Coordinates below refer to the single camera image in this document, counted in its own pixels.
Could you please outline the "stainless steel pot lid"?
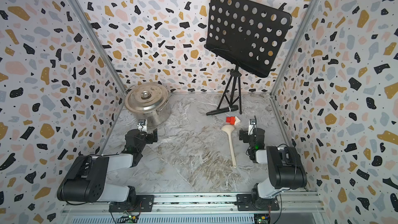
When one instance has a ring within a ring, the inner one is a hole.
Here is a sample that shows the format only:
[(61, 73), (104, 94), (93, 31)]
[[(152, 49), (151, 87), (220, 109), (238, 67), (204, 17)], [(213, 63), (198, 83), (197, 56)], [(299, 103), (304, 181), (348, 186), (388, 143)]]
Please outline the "stainless steel pot lid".
[(158, 83), (134, 86), (126, 95), (126, 108), (136, 114), (150, 113), (161, 109), (167, 102), (169, 92)]

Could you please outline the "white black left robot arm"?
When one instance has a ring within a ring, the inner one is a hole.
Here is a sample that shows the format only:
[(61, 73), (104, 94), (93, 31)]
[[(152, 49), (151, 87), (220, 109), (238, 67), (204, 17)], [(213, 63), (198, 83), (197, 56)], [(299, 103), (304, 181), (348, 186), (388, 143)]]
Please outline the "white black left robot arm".
[(108, 183), (106, 177), (111, 172), (137, 166), (145, 146), (157, 141), (157, 129), (152, 133), (132, 129), (125, 135), (121, 153), (78, 156), (58, 188), (58, 200), (70, 205), (108, 202), (110, 213), (151, 212), (154, 195), (138, 195), (135, 187)]

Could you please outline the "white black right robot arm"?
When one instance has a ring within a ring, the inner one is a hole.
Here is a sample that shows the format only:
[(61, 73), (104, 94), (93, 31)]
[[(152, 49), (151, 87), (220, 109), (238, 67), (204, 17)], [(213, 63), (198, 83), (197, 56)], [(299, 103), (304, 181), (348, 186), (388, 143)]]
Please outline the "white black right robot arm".
[(239, 139), (249, 144), (247, 155), (253, 163), (267, 165), (268, 178), (256, 183), (250, 194), (238, 194), (236, 205), (239, 211), (279, 211), (282, 202), (277, 196), (288, 190), (304, 188), (307, 176), (300, 156), (293, 146), (265, 145), (265, 130), (250, 127), (240, 130)]

